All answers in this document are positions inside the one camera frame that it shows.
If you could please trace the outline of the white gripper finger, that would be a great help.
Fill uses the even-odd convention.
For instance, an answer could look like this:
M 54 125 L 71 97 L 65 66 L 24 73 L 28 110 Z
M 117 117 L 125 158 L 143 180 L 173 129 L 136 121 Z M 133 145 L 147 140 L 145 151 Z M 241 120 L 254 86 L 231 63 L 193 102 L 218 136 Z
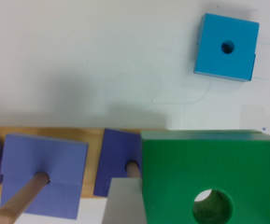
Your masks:
M 140 178 L 111 180 L 102 224 L 147 224 Z

